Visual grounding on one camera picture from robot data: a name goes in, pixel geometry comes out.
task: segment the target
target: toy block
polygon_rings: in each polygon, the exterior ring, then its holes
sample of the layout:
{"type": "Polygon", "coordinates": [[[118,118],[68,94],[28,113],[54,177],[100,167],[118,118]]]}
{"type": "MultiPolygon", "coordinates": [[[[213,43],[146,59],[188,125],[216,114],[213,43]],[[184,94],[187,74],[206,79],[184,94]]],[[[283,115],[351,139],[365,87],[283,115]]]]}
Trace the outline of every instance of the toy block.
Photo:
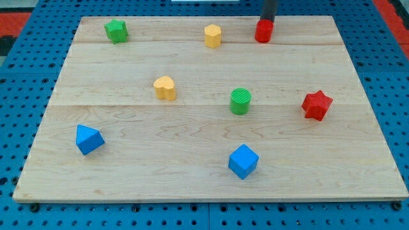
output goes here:
{"type": "Polygon", "coordinates": [[[247,145],[242,144],[236,151],[230,154],[229,168],[235,174],[244,180],[250,173],[256,169],[258,155],[253,152],[247,145]]]}
{"type": "Polygon", "coordinates": [[[168,76],[160,77],[153,83],[153,87],[155,88],[156,97],[159,100],[167,99],[171,101],[176,99],[176,91],[174,90],[172,78],[168,76]]]}
{"type": "Polygon", "coordinates": [[[263,19],[257,22],[256,34],[254,38],[259,43],[269,42],[273,33],[274,22],[271,20],[263,19]]]}
{"type": "Polygon", "coordinates": [[[204,44],[216,48],[222,43],[222,29],[220,26],[209,25],[204,28],[204,44]]]}
{"type": "Polygon", "coordinates": [[[251,94],[245,88],[236,88],[231,92],[230,111],[236,115],[246,114],[250,109],[251,94]]]}
{"type": "Polygon", "coordinates": [[[332,98],[326,96],[321,90],[316,93],[307,94],[302,103],[305,118],[314,118],[318,121],[322,121],[331,103],[332,98]]]}
{"type": "Polygon", "coordinates": [[[104,27],[108,38],[113,44],[127,42],[128,30],[124,21],[113,19],[109,23],[106,23],[104,27]]]}
{"type": "Polygon", "coordinates": [[[105,141],[98,130],[84,125],[77,125],[77,138],[75,143],[81,150],[81,153],[87,155],[103,145],[105,141]]]}

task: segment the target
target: red star-shaped block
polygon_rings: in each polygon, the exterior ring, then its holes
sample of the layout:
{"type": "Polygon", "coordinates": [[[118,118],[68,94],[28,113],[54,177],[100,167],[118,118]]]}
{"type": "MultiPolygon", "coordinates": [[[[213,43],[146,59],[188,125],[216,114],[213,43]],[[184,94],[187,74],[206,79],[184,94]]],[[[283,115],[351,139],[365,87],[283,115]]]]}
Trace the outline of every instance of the red star-shaped block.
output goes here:
{"type": "Polygon", "coordinates": [[[322,121],[332,103],[332,98],[326,96],[321,90],[316,93],[309,93],[302,103],[305,111],[305,118],[314,118],[322,121]]]}

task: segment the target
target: blue block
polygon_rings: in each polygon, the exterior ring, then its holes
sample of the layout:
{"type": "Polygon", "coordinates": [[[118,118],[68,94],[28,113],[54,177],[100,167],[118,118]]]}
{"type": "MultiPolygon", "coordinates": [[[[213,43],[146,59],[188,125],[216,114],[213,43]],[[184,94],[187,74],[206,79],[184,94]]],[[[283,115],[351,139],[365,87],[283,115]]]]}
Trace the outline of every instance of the blue block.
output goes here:
{"type": "Polygon", "coordinates": [[[258,155],[245,144],[230,154],[229,168],[244,180],[257,167],[258,155]]]}
{"type": "Polygon", "coordinates": [[[83,155],[87,155],[105,143],[100,132],[84,125],[77,126],[76,145],[83,155]]]}

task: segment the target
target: green cylinder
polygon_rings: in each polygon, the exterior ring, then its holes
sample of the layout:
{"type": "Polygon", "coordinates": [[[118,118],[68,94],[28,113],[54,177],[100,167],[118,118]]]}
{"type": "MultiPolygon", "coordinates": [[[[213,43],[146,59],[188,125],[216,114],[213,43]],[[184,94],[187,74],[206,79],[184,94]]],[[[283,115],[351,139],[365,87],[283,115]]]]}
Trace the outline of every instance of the green cylinder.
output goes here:
{"type": "Polygon", "coordinates": [[[250,109],[251,94],[245,88],[236,88],[231,92],[230,111],[237,115],[246,114],[250,109]]]}

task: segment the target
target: green block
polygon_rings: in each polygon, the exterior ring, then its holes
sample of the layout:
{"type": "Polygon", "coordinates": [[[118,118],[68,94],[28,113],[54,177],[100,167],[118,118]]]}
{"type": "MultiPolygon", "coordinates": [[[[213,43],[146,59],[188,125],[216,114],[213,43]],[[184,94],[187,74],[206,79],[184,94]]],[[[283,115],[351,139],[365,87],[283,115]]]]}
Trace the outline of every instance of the green block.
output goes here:
{"type": "Polygon", "coordinates": [[[230,111],[237,115],[246,114],[250,109],[251,94],[245,88],[236,88],[231,92],[230,111]]]}
{"type": "Polygon", "coordinates": [[[113,19],[109,23],[106,23],[104,27],[108,38],[113,44],[127,42],[128,31],[124,21],[113,19]]]}

